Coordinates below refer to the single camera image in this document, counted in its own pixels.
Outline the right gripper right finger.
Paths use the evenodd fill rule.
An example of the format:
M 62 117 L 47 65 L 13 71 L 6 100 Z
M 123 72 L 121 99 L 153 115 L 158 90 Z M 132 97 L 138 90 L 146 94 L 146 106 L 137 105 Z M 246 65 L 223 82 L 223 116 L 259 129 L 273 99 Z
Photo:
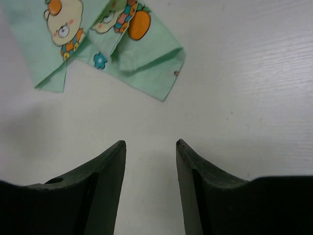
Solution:
M 310 235 L 312 176 L 246 181 L 176 143 L 178 182 L 188 235 Z

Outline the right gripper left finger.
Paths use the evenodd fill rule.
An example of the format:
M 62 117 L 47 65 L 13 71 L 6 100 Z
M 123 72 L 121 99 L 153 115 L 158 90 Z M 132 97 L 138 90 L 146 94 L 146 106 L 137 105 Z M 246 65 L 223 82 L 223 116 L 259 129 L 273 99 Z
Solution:
M 126 143 L 96 158 L 27 186 L 0 183 L 3 235 L 112 235 L 125 173 Z

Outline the green cartoon print cloth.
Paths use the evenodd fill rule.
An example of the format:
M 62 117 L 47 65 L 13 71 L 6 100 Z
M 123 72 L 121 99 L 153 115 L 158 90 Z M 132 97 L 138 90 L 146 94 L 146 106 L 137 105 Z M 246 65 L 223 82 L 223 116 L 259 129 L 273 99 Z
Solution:
M 3 0 L 33 86 L 61 93 L 80 60 L 164 101 L 185 62 L 172 32 L 141 0 Z

